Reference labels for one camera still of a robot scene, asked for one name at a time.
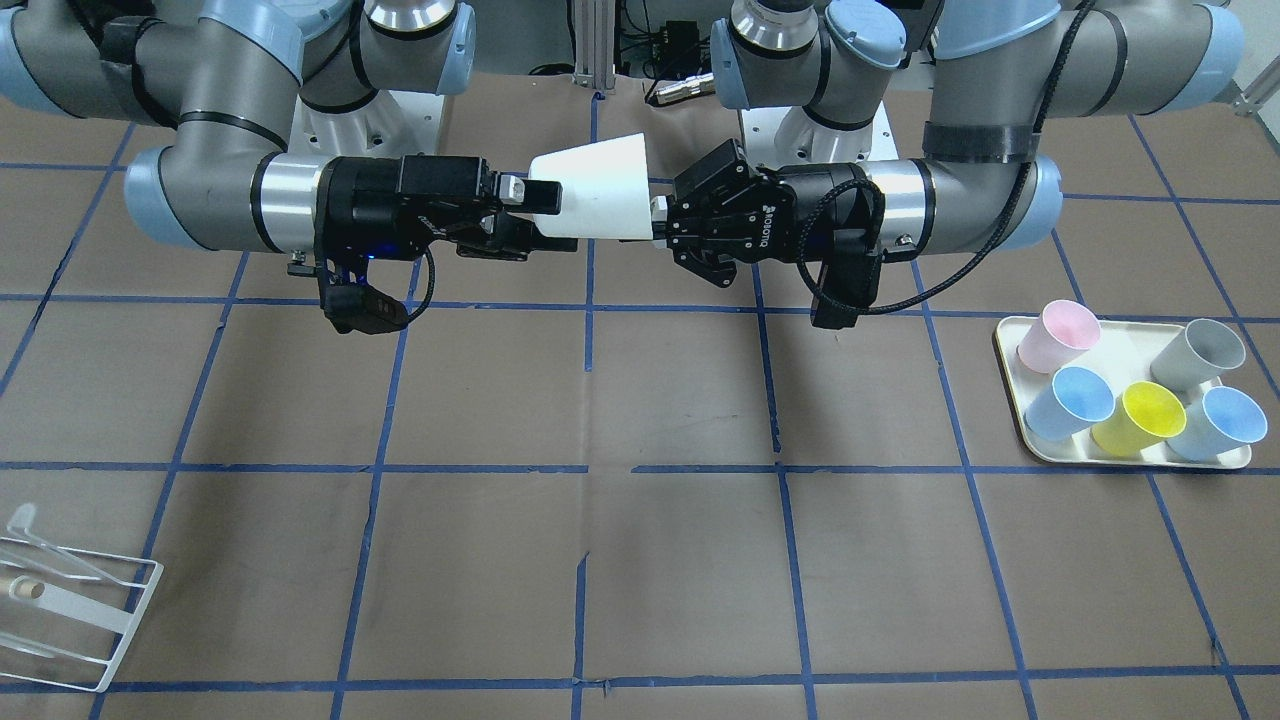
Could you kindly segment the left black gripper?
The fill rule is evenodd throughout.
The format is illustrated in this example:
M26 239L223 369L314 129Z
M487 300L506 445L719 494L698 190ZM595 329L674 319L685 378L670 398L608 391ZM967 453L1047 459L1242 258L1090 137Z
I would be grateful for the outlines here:
M726 140L676 176L672 193L652 197L650 218L666 223L678 265L727 287L737 263L868 256L869 178L849 163L754 167Z

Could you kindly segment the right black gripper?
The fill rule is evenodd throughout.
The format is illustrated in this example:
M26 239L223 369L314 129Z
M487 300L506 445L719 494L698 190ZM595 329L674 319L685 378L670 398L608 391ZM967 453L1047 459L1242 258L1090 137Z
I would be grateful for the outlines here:
M518 214L559 215L562 197L558 181L498 173L481 158L339 156L321 173L315 247L343 266L412 261L436 240L466 258L576 252L577 238L544 236Z

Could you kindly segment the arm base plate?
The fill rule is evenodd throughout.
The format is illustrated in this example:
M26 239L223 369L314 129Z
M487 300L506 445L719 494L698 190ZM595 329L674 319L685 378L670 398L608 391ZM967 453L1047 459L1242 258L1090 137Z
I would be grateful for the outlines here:
M289 150L321 156L433 155L447 105L447 96L404 91L381 91L362 108L339 114L298 101Z
M801 108L758 108L739 111L742 146L753 165L890 161L899 150L883 104L872 122L844 131L822 126Z

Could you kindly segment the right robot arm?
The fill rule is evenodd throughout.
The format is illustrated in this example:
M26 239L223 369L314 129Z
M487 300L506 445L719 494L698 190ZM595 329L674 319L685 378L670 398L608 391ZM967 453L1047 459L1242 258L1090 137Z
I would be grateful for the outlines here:
M60 117L175 131L125 173L134 223L161 243L307 254L361 281L436 241L466 258L572 252L534 213L557 183L477 158L392 158L394 92L470 82L462 1L5 1L3 96Z

